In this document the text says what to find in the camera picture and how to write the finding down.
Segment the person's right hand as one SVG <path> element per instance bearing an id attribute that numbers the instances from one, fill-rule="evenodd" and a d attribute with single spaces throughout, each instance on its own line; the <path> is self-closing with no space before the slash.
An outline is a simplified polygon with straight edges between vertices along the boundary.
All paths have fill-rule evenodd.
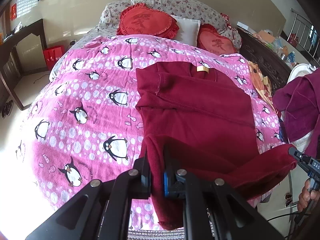
<path id="1" fill-rule="evenodd" d="M 307 208 L 308 202 L 310 200 L 315 200 L 316 202 L 319 200 L 319 191 L 312 190 L 311 192 L 309 192 L 309 188 L 310 179 L 305 181 L 304 187 L 302 188 L 302 192 L 298 197 L 298 212 L 302 212 L 305 208 Z"/>

